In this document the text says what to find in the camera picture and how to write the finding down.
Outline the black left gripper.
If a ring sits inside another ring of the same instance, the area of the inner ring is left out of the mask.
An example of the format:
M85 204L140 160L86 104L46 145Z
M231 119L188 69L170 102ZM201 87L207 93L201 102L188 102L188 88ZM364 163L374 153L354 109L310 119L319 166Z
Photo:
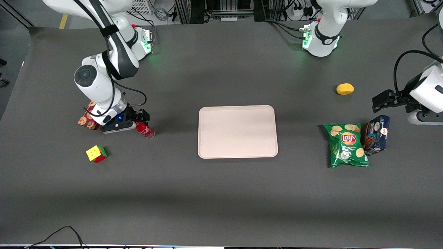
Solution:
M422 104L411 96L411 91L414 90L421 82L422 74L416 75L409 80L404 89L399 91L398 96L400 103L404 104L406 112L421 111L423 110ZM382 96L376 96L372 98L372 112L379 112L382 109L395 107L397 104L397 93L393 90L385 90L382 92Z

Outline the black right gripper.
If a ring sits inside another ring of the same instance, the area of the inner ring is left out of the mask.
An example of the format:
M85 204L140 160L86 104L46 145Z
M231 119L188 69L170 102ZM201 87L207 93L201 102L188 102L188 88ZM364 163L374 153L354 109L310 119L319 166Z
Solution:
M149 126L150 114L144 109L134 109L133 106L127 106L126 109L116 116L116 123L118 124L134 124L138 122L138 126L142 123Z

